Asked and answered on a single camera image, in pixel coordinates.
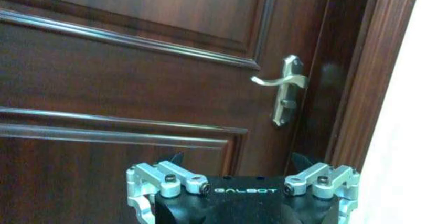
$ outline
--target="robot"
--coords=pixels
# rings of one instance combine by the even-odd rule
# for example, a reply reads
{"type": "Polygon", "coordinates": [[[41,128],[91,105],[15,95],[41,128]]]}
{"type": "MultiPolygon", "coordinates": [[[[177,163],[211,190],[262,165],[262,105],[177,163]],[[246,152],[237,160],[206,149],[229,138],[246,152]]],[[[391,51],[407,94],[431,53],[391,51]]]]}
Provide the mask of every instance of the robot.
{"type": "MultiPolygon", "coordinates": [[[[290,176],[203,176],[179,167],[182,154],[126,170],[127,205],[141,224],[346,224],[357,208],[359,173],[309,163],[290,176]]],[[[303,158],[293,153],[295,167],[303,158]]]]}

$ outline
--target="silver metal bracket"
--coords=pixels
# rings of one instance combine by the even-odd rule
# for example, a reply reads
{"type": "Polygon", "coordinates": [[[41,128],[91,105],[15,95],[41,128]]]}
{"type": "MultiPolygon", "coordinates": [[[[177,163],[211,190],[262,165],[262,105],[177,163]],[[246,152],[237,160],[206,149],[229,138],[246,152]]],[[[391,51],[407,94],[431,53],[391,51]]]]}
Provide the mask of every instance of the silver metal bracket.
{"type": "Polygon", "coordinates": [[[286,124],[297,108],[295,97],[298,88],[306,88],[307,77],[301,76],[302,63],[295,55],[283,58],[282,77],[275,80],[261,80],[253,76],[250,80],[261,86],[278,86],[274,100],[271,121],[275,126],[286,124]]]}
{"type": "Polygon", "coordinates": [[[163,198],[177,197],[179,185],[191,194],[206,194],[210,188],[203,175],[189,172],[169,161],[161,161],[154,167],[141,163],[126,170],[127,205],[134,208],[138,223],[154,224],[150,211],[154,195],[159,192],[163,198]]]}
{"type": "Polygon", "coordinates": [[[350,212],[357,208],[359,174],[345,165],[333,169],[323,163],[317,163],[301,173],[285,177],[283,192],[289,196],[305,194],[311,186],[311,193],[319,199],[339,198],[338,224],[346,224],[350,212]]]}
{"type": "Polygon", "coordinates": [[[157,164],[157,170],[165,174],[174,174],[190,194],[207,194],[210,185],[203,175],[191,173],[169,161],[161,161],[157,164]]]}

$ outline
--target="door handle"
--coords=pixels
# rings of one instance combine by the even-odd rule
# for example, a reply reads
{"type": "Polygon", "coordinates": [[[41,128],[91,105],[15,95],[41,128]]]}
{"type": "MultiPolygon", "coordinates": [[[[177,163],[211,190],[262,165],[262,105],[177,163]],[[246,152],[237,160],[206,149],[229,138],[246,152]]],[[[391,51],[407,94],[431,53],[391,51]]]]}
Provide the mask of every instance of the door handle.
{"type": "Polygon", "coordinates": [[[283,58],[282,77],[275,80],[261,80],[251,76],[250,81],[261,86],[278,86],[277,96],[273,105],[271,121],[275,126],[285,125],[297,108],[295,97],[298,88],[307,86],[307,77],[299,75],[302,63],[295,55],[283,58]]]}

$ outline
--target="bolt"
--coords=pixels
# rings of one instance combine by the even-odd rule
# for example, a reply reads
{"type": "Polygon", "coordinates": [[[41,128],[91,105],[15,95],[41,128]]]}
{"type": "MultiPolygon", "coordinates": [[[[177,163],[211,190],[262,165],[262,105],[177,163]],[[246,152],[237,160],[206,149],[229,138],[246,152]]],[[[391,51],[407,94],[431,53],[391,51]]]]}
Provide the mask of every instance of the bolt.
{"type": "Polygon", "coordinates": [[[175,175],[174,174],[166,174],[165,182],[167,182],[167,183],[175,182],[175,175]]]}
{"type": "Polygon", "coordinates": [[[201,185],[201,187],[199,187],[199,189],[198,189],[198,192],[201,193],[201,194],[207,194],[207,192],[209,192],[209,187],[210,185],[209,185],[209,183],[203,183],[202,185],[201,185]]]}
{"type": "Polygon", "coordinates": [[[294,189],[291,188],[291,186],[289,184],[285,184],[285,187],[282,189],[282,192],[285,193],[285,195],[293,195],[294,194],[294,189]]]}
{"type": "Polygon", "coordinates": [[[327,180],[327,176],[318,176],[318,177],[317,177],[317,183],[318,183],[319,185],[327,185],[327,182],[329,182],[329,180],[327,180]]]}

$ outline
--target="dark brown door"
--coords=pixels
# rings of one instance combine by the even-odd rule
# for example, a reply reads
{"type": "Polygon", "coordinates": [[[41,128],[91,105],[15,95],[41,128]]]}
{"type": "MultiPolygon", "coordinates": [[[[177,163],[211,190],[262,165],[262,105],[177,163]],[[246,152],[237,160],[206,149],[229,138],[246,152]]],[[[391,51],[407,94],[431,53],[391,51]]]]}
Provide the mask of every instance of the dark brown door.
{"type": "Polygon", "coordinates": [[[202,174],[281,174],[291,124],[249,79],[290,54],[309,74],[325,6],[0,0],[1,223],[134,223],[125,169],[179,151],[202,174]]]}

